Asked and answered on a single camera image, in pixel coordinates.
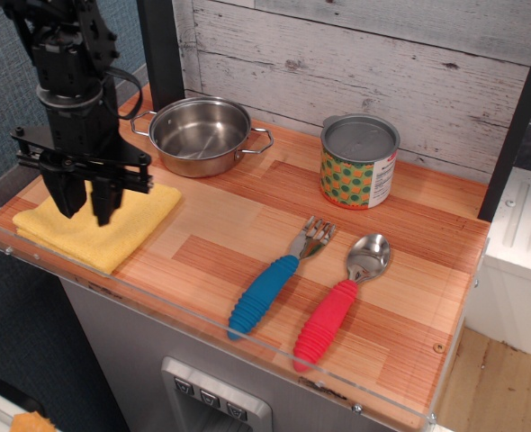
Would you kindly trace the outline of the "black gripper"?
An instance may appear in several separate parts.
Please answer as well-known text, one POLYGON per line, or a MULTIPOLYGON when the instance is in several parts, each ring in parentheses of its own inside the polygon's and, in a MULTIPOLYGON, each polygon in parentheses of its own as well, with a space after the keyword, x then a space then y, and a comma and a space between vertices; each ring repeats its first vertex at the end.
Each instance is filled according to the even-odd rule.
POLYGON ((151 158, 125 141, 119 118, 100 96, 43 96, 48 124, 18 126, 11 131, 18 158, 40 170, 59 212, 71 219, 86 203, 85 180, 100 227, 120 208, 123 189, 148 193, 151 158))

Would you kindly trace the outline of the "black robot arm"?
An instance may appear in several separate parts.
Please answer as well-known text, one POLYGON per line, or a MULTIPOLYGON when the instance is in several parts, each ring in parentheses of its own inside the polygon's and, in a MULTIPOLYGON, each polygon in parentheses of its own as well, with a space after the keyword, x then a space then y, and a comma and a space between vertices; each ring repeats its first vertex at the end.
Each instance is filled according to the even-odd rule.
POLYGON ((36 95, 48 125, 16 127, 21 165, 40 171, 60 213, 72 218, 87 202, 99 225, 109 224, 124 191, 152 186, 150 156, 122 138, 117 79, 138 79, 112 63, 117 36, 94 1, 0 1, 38 76, 36 95))

